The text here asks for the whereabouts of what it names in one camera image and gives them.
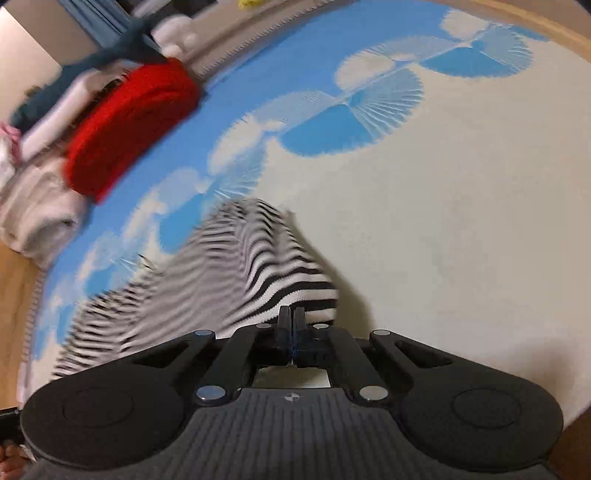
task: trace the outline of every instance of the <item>pile of clothes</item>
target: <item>pile of clothes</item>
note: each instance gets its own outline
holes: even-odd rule
[[[0,124],[0,239],[41,268],[89,206],[197,107],[183,64],[144,41],[152,27],[138,20],[114,46],[64,66]]]

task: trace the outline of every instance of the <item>red fabric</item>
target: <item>red fabric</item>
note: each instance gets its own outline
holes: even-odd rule
[[[74,133],[64,166],[70,187],[103,200],[142,153],[197,107],[199,94],[177,59],[134,70]]]

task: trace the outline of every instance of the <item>curtain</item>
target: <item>curtain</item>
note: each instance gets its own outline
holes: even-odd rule
[[[110,47],[129,27],[129,15],[115,0],[59,1],[101,47]]]

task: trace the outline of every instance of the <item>white towel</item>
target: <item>white towel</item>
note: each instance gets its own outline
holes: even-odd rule
[[[0,239],[47,268],[81,227],[87,199],[66,186],[64,159],[29,166],[0,206]]]
[[[94,98],[128,70],[115,63],[104,71],[91,69],[78,75],[52,109],[22,139],[22,160],[28,162],[60,138]]]

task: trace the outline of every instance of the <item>pink cloth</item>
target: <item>pink cloth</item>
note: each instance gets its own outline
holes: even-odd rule
[[[0,122],[0,137],[7,137],[11,142],[11,163],[18,167],[22,161],[21,155],[21,131],[18,128],[8,125],[6,122]]]

